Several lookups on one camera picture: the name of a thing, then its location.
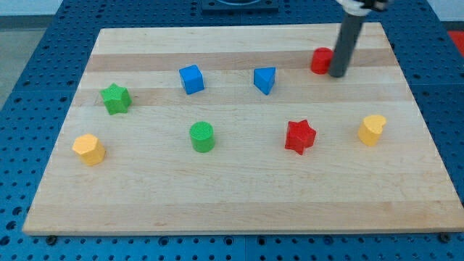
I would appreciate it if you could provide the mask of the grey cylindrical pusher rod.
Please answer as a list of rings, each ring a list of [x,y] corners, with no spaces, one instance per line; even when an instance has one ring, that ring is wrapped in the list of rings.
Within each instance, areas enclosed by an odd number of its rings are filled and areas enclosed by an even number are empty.
[[[360,31],[363,27],[364,16],[345,13],[339,28],[339,34],[333,51],[333,57],[328,74],[333,78],[344,77],[351,61]]]

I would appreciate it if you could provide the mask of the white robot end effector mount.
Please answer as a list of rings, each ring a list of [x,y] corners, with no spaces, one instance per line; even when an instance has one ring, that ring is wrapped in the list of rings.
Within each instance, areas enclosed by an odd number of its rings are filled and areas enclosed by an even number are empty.
[[[366,16],[371,11],[383,12],[389,5],[389,0],[336,0],[349,15]]]

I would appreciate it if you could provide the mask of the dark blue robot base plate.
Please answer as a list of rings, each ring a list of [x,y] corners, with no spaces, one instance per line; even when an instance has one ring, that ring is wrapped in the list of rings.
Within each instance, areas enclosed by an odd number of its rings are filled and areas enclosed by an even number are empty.
[[[279,0],[200,0],[203,13],[213,12],[277,12]]]

